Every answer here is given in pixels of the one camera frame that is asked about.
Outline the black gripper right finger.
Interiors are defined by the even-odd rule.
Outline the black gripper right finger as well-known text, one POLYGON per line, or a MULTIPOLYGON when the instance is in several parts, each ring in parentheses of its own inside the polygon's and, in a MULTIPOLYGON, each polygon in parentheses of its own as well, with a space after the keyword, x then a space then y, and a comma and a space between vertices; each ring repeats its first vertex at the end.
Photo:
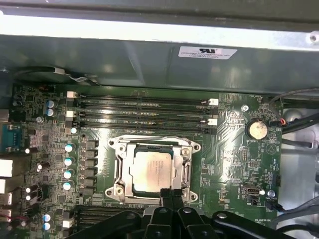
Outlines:
POLYGON ((185 206, 181 189, 173 190, 173 204, 184 232, 183 239, 291 239, 275 229, 255 223, 227 211, 207 217, 185 206))

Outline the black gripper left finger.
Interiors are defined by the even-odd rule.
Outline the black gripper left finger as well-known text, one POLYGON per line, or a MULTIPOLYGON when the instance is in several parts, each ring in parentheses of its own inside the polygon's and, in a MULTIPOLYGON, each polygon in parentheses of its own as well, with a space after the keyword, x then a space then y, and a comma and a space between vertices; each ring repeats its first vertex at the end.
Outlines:
POLYGON ((140 216, 123 211, 87 229, 72 239, 169 239, 173 220, 172 190, 160 190, 160 205, 151 214, 140 216))

